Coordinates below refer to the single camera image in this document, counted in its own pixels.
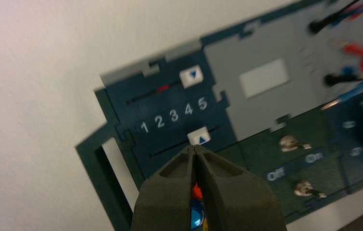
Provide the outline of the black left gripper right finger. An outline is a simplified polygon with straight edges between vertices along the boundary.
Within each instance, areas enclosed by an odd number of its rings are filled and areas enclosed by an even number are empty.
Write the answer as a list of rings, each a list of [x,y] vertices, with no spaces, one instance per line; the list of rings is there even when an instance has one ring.
[[[287,229],[279,202],[263,179],[202,146],[194,151],[209,230]]]

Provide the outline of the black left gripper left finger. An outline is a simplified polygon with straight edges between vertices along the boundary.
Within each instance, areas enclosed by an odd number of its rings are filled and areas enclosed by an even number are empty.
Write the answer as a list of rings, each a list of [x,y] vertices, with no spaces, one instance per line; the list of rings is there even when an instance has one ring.
[[[133,211],[133,231],[190,230],[194,149],[186,146],[143,182]]]

